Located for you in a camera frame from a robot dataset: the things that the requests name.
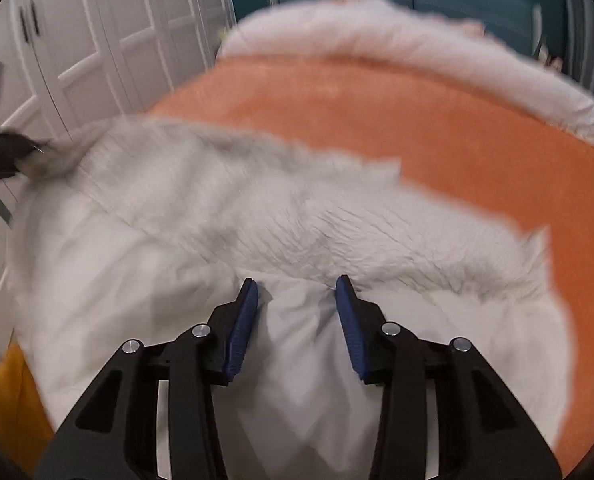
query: white fabric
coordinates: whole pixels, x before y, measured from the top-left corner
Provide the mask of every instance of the white fabric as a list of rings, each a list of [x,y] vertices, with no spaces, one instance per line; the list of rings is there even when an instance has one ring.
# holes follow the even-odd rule
[[[594,96],[461,25],[389,0],[306,0],[239,22],[219,57],[351,56],[430,70],[489,91],[594,145]]]
[[[8,251],[16,336],[55,427],[123,341],[174,339],[250,276],[256,330],[214,391],[229,478],[367,478],[381,396],[335,311],[347,273],[419,337],[470,338],[556,441],[571,345],[545,234],[401,186],[397,164],[269,137],[152,118],[79,137],[98,140],[26,189]]]

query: orange blanket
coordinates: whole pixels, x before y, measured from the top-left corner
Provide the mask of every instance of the orange blanket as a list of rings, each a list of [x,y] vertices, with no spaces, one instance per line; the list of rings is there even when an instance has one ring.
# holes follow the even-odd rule
[[[555,451],[564,473],[586,454],[594,443],[594,148],[464,85],[348,60],[222,62],[151,113],[396,156],[405,179],[506,214],[526,231],[550,225],[555,281],[578,343]],[[31,381],[22,387],[33,390]],[[20,417],[24,424],[28,416],[45,420],[40,409]],[[0,438],[14,431],[10,420]]]

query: yellow cloth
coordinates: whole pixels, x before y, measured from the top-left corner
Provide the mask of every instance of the yellow cloth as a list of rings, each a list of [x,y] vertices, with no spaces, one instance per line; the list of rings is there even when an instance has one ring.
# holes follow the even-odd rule
[[[53,436],[24,354],[12,343],[0,364],[0,446],[32,478]]]

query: blue gripper pad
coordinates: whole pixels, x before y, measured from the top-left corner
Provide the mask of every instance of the blue gripper pad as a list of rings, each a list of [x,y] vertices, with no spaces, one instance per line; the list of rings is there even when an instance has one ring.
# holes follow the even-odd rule
[[[344,329],[352,369],[359,374],[359,378],[363,381],[368,374],[368,359],[366,358],[362,330],[352,307],[353,295],[354,292],[348,289],[344,278],[337,278],[334,289],[337,312],[339,313],[339,319],[341,319],[341,326]]]
[[[228,381],[232,381],[241,370],[250,334],[253,331],[254,318],[256,317],[259,292],[254,280],[250,280],[248,283],[248,290],[228,341],[228,361],[225,366]]]

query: metal screw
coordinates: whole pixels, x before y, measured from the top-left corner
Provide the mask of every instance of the metal screw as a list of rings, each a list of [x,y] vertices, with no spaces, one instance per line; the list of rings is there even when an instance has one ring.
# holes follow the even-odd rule
[[[139,344],[139,341],[136,341],[134,339],[131,339],[130,341],[126,341],[123,346],[122,346],[122,350],[126,353],[126,354],[134,354],[137,350],[139,350],[139,347],[141,345]]]
[[[210,335],[210,327],[206,324],[193,326],[192,335],[195,337],[206,337]]]
[[[465,337],[458,337],[452,342],[452,346],[455,347],[455,350],[467,352],[472,348],[472,343]]]
[[[397,335],[399,332],[401,332],[401,327],[397,323],[389,321],[381,325],[381,331],[385,335]]]

